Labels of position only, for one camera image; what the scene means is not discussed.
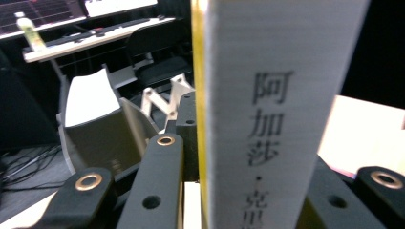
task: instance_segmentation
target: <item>black chair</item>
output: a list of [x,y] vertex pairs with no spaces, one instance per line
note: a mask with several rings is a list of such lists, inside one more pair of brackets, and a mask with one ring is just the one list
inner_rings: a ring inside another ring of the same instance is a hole
[[[192,54],[184,51],[184,47],[191,44],[190,40],[190,30],[181,20],[134,31],[126,46],[140,89],[156,88],[170,83],[170,78],[176,75],[191,73]],[[136,61],[144,59],[148,53],[153,63],[136,68]]]

